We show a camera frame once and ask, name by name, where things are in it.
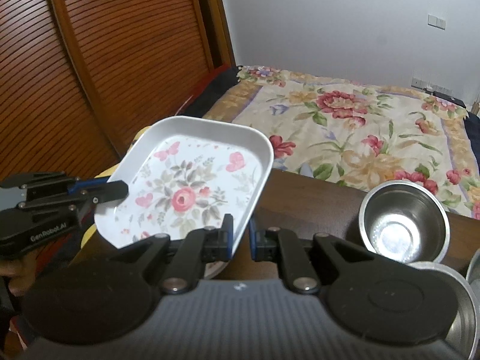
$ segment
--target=wooden table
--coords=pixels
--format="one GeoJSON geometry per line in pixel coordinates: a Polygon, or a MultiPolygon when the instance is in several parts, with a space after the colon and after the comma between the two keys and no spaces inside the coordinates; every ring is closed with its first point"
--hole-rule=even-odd
{"type": "MultiPolygon", "coordinates": [[[[365,192],[339,187],[326,181],[294,173],[272,170],[257,208],[259,227],[278,226],[294,230],[301,238],[312,238],[324,231],[362,245],[358,212],[365,192]]],[[[447,213],[450,221],[450,247],[443,263],[465,271],[475,251],[480,248],[480,221],[447,213]]],[[[98,232],[75,257],[75,261],[114,249],[98,232]]],[[[248,231],[245,232],[233,260],[218,279],[276,278],[277,267],[271,262],[250,259],[248,231]]]]}

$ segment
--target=stainless steel bowl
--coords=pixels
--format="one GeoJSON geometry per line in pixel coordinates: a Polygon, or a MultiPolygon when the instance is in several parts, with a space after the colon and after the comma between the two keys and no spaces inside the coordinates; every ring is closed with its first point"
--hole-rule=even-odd
{"type": "Polygon", "coordinates": [[[465,279],[472,284],[474,280],[480,279],[480,249],[478,249],[470,260],[469,270],[465,279]]]}
{"type": "Polygon", "coordinates": [[[450,243],[450,225],[438,200],[411,181],[387,181],[363,199],[358,216],[363,243],[402,263],[439,263],[450,243]]]}
{"type": "Polygon", "coordinates": [[[412,262],[410,266],[425,269],[448,283],[457,296],[458,311],[445,341],[469,360],[475,355],[479,339],[479,304],[472,288],[461,274],[435,262],[412,262]]]}

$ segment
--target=plate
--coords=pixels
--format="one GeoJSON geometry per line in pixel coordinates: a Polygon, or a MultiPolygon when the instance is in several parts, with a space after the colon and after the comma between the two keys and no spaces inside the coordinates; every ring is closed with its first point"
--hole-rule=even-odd
{"type": "MultiPolygon", "coordinates": [[[[196,228],[220,227],[232,214],[235,253],[272,163],[270,142],[251,127],[187,116],[161,120],[110,177],[128,184],[128,197],[98,205],[95,223],[121,248],[157,233],[183,239],[196,228]]],[[[208,264],[206,278],[225,266],[208,264]]]]}

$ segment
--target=wooden wardrobe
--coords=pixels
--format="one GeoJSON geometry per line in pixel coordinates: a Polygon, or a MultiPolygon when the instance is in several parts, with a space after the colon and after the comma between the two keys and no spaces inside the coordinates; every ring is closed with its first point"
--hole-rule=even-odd
{"type": "Polygon", "coordinates": [[[0,0],[0,180],[98,174],[223,64],[221,0],[0,0]]]}

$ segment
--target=yellow object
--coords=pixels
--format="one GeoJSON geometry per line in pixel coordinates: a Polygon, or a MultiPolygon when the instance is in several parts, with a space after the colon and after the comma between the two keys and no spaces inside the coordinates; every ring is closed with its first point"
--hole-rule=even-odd
{"type": "MultiPolygon", "coordinates": [[[[133,139],[133,142],[131,143],[130,145],[130,148],[128,149],[130,151],[130,149],[132,148],[132,146],[135,144],[135,142],[138,141],[138,139],[142,136],[142,134],[147,131],[148,129],[150,128],[150,126],[147,126],[145,128],[143,128],[142,130],[140,130],[136,135],[135,135],[135,138],[133,139]]],[[[105,177],[105,176],[111,176],[112,173],[117,169],[118,167],[118,164],[112,166],[111,168],[107,169],[107,170],[104,170],[102,173],[100,173],[99,175],[95,176],[95,178],[97,177],[105,177]]],[[[81,248],[84,247],[84,245],[87,243],[87,241],[92,237],[92,235],[97,231],[97,226],[95,225],[92,225],[88,228],[88,230],[85,232],[85,234],[83,235],[83,238],[82,238],[82,243],[80,245],[81,248]]]]}

